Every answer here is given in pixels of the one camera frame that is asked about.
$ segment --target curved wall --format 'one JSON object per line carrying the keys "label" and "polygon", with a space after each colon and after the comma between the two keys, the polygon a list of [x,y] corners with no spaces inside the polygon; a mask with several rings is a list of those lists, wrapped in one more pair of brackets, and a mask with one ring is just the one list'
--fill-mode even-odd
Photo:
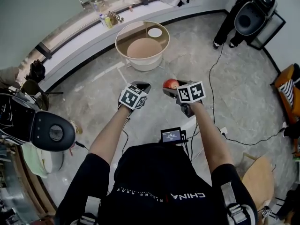
{"label": "curved wall", "polygon": [[90,58],[92,55],[114,44],[118,32],[130,23],[137,21],[154,21],[163,23],[178,17],[202,12],[224,10],[229,0],[193,0],[181,7],[172,7],[161,1],[146,6],[135,7],[120,14],[124,22],[108,29],[101,23],[86,30],[58,50],[44,65],[45,80],[39,85],[43,90],[50,89],[64,75]]}

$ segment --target glass window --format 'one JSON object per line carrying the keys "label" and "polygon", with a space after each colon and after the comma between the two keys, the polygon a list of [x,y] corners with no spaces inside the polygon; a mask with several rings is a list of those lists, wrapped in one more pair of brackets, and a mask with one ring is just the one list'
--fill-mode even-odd
{"label": "glass window", "polygon": [[50,50],[57,48],[89,24],[98,21],[100,14],[129,7],[139,2],[139,0],[89,0],[87,2],[78,0],[78,2],[82,4],[84,10],[59,26],[42,41]]}

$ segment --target gray floor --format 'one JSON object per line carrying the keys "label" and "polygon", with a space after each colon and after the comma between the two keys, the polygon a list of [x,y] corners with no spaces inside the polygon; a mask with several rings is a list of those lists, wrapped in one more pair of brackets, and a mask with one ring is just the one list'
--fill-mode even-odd
{"label": "gray floor", "polygon": [[[145,107],[135,111],[125,127],[129,134],[127,146],[156,142],[161,129],[178,126],[187,128],[188,135],[191,135],[195,120],[186,118],[175,101],[162,93],[162,84],[168,78],[203,81],[207,95],[203,103],[212,117],[213,99],[208,76],[221,51],[212,48],[212,40],[224,18],[223,13],[202,15],[167,25],[171,40],[162,64],[165,69],[158,67],[149,72],[139,72],[132,67],[121,67],[123,64],[116,49],[106,52],[55,89],[64,94],[50,97],[50,111],[79,123],[83,134],[78,135],[77,140],[90,147],[117,111],[118,96],[126,82],[145,81],[152,85],[152,90]],[[281,128],[283,112],[275,92],[269,86],[276,75],[264,52],[245,43],[235,49],[225,44],[222,57],[211,72],[211,83],[215,95],[216,125],[219,128],[226,126],[229,138],[255,143],[276,134]],[[122,134],[111,167],[110,190],[125,141],[126,136]],[[296,177],[289,139],[279,135],[255,146],[235,142],[228,142],[228,145],[241,175],[251,164],[248,158],[242,157],[243,152],[253,156],[266,155],[272,166],[276,167],[276,195],[284,197]],[[202,147],[198,135],[193,142],[193,166],[199,176],[211,183],[205,154],[199,154]],[[44,180],[56,205],[63,199],[87,150],[75,147],[72,153],[73,156],[67,151],[62,169],[49,174]]]}

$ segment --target person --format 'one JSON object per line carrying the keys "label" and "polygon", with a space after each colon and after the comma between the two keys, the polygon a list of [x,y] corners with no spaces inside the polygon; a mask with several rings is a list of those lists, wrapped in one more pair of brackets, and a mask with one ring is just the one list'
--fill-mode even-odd
{"label": "person", "polygon": [[255,204],[236,172],[222,135],[201,103],[192,103],[191,108],[199,124],[212,186],[197,176],[182,146],[152,143],[125,151],[107,195],[110,164],[131,112],[121,105],[91,145],[58,207],[55,223],[128,220],[229,224],[230,213],[237,215],[234,224],[256,224]]}
{"label": "person", "polygon": [[[240,9],[247,3],[252,0],[237,0],[235,5],[232,7],[230,13],[225,18],[222,23],[217,35],[214,38],[213,46],[218,49],[224,42],[227,40],[229,32],[234,29],[234,20]],[[238,31],[235,32],[235,36],[230,40],[229,47],[235,48],[242,41],[244,41],[247,36],[241,35]]]}
{"label": "person", "polygon": [[292,139],[298,139],[300,137],[300,120],[289,126],[284,122],[282,127],[285,129],[282,134],[283,137],[290,137]]}
{"label": "person", "polygon": [[11,216],[15,215],[14,209],[9,209],[7,211],[0,211],[0,224],[7,224],[6,220],[11,218]]}
{"label": "person", "polygon": [[20,89],[16,81],[20,70],[17,67],[0,69],[0,91],[7,90],[10,86]]}

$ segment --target black cable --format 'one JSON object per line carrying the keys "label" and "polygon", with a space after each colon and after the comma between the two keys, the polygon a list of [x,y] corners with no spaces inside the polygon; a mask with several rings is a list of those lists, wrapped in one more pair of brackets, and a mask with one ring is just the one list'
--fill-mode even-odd
{"label": "black cable", "polygon": [[196,127],[195,127],[195,130],[194,130],[194,133],[193,133],[193,136],[192,136],[192,140],[191,140],[191,161],[193,160],[193,139],[194,139],[197,127],[198,127],[198,122],[196,122]]}
{"label": "black cable", "polygon": [[82,147],[82,148],[85,148],[87,151],[89,151],[89,149],[88,149],[86,146],[84,146],[82,143],[80,143],[80,142],[78,142],[78,141],[75,141],[75,144],[76,144],[77,146]]}
{"label": "black cable", "polygon": [[32,100],[34,101],[34,103],[37,105],[37,107],[40,109],[40,110],[42,110],[42,108],[40,107],[40,105],[37,103],[37,98],[33,95],[33,97],[32,97],[32,95],[30,95],[31,96],[31,98],[32,98]]}
{"label": "black cable", "polygon": [[[221,55],[222,55],[222,52],[223,52],[223,48],[224,48],[224,43],[223,43],[223,45],[222,45],[222,50],[221,50],[220,56],[219,56],[218,59],[217,59],[217,62],[216,62],[214,65],[212,65],[212,67],[210,68],[210,73],[211,73],[211,70],[213,69],[213,67],[219,62],[219,59],[220,59],[220,57],[221,57]],[[211,92],[212,92],[212,101],[213,101],[212,113],[213,113],[213,118],[214,118],[214,124],[216,124],[216,123],[215,123],[215,97],[214,97],[214,90],[212,89],[212,86],[211,86],[210,73],[209,73],[209,78],[208,78],[208,79],[209,79],[209,82],[210,82],[210,88],[211,88]],[[260,141],[258,141],[258,142],[256,142],[256,143],[253,143],[253,144],[247,144],[247,143],[239,142],[239,141],[234,140],[234,139],[229,139],[229,138],[226,137],[226,135],[225,135],[224,133],[223,133],[222,135],[223,135],[227,140],[229,140],[229,141],[236,142],[236,143],[243,144],[243,145],[247,145],[247,146],[253,146],[253,145],[257,145],[257,144],[260,143],[260,142],[267,141],[267,140],[269,140],[269,139],[272,138],[272,137],[276,137],[276,136],[277,136],[280,132],[282,132],[282,131],[284,131],[284,128],[280,129],[280,130],[278,131],[277,134],[272,135],[272,136],[270,136],[270,137],[267,138],[267,139],[262,139],[262,140],[260,140]]]}
{"label": "black cable", "polygon": [[267,140],[269,140],[269,139],[272,138],[272,137],[276,137],[279,133],[281,133],[281,132],[283,132],[283,131],[284,131],[284,128],[280,129],[280,130],[278,131],[278,133],[276,133],[275,135],[272,135],[271,137],[269,137],[269,138],[267,138],[267,139],[262,139],[262,140],[260,140],[260,141],[258,141],[258,142],[256,142],[256,143],[253,143],[253,144],[247,144],[247,143],[243,143],[243,142],[236,141],[236,140],[234,140],[234,139],[227,138],[226,135],[225,135],[224,133],[223,133],[222,135],[223,135],[227,140],[229,140],[229,141],[236,142],[236,143],[240,143],[240,144],[247,145],[247,146],[253,146],[253,145],[257,145],[257,144],[260,143],[260,142],[267,141]]}
{"label": "black cable", "polygon": [[123,147],[123,149],[122,149],[122,156],[123,156],[123,153],[124,153],[125,146],[126,146],[126,144],[127,144],[127,142],[128,142],[128,139],[129,139],[128,133],[124,131],[124,127],[125,127],[125,125],[129,122],[129,120],[130,120],[130,118],[127,118],[127,120],[126,120],[126,122],[124,123],[124,126],[123,126],[123,128],[122,128],[122,131],[123,131],[123,132],[126,134],[126,136],[127,136],[126,142],[125,142],[124,147]]}
{"label": "black cable", "polygon": [[184,147],[186,148],[186,151],[187,151],[187,156],[188,156],[188,158],[189,158],[188,145],[187,145],[187,143],[186,143],[186,142],[184,143]]}
{"label": "black cable", "polygon": [[[223,45],[222,45],[222,50],[221,50],[220,56],[217,59],[217,62],[214,65],[212,65],[212,67],[210,68],[210,73],[211,73],[211,70],[214,68],[214,66],[219,62],[220,57],[222,56],[224,44],[225,43],[223,43]],[[212,86],[211,86],[211,82],[210,82],[210,89],[212,91],[212,101],[213,101],[212,113],[213,113],[213,116],[214,116],[214,123],[215,123],[215,96],[214,96],[214,90],[212,89]]]}
{"label": "black cable", "polygon": [[[200,130],[198,131],[198,132],[196,132],[196,134],[194,135],[194,136],[196,136],[196,135],[198,135],[200,133]],[[190,138],[192,138],[193,136],[191,136],[191,137],[188,137],[187,139],[190,139]]]}

